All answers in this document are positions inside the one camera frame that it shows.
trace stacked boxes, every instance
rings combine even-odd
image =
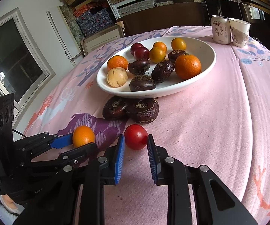
[[[118,9],[118,12],[120,14],[121,17],[126,16],[128,14],[131,13],[136,13],[139,12],[141,10],[145,10],[148,8],[152,8],[155,7],[155,2],[154,0],[145,0],[142,2],[137,2],[134,4],[131,4],[129,6],[125,6],[123,8]]]
[[[165,6],[165,5],[170,5],[170,4],[173,4],[173,1],[156,2],[156,3],[155,3],[156,7]]]
[[[114,16],[110,8],[103,8],[99,12],[92,14],[86,11],[76,18],[85,37],[94,35],[95,33],[114,24]]]

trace cherry tomato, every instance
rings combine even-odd
[[[175,38],[171,42],[173,50],[186,50],[186,43],[182,38]]]
[[[141,125],[132,124],[124,131],[124,141],[132,150],[141,150],[148,142],[148,132]]]
[[[135,43],[131,46],[130,48],[130,51],[131,51],[131,54],[134,56],[134,51],[139,48],[139,47],[144,47],[143,44],[140,44],[140,43]]]
[[[153,63],[159,63],[165,59],[166,52],[160,47],[153,47],[149,53],[149,57]]]
[[[149,59],[149,54],[150,51],[145,47],[138,47],[134,51],[134,57],[136,58],[136,60]]]

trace paper cup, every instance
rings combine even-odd
[[[233,44],[244,48],[248,43],[250,23],[240,19],[229,19]]]

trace mandarin orange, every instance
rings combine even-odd
[[[88,126],[77,127],[72,134],[72,142],[74,147],[80,147],[94,142],[95,135]]]
[[[189,80],[200,74],[201,70],[201,62],[194,55],[181,55],[175,61],[175,72],[184,80]]]
[[[128,60],[123,56],[113,56],[107,62],[107,69],[111,70],[112,68],[124,68],[125,70],[128,69]]]

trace pink tablecloth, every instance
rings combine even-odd
[[[97,86],[98,69],[128,45],[168,35],[207,42],[217,61],[202,80],[159,98],[158,118],[145,125],[146,130],[184,164],[208,165],[259,225],[266,224],[270,220],[270,51],[252,38],[248,48],[241,49],[214,43],[211,27],[172,27],[108,43],[63,78],[24,133],[64,135],[88,125],[101,149],[108,147],[133,122],[103,119],[102,108],[111,95]],[[39,159],[58,154],[59,150],[50,150]],[[153,184],[146,149],[126,149],[119,186],[105,187],[105,209],[106,224],[166,224],[167,187]]]

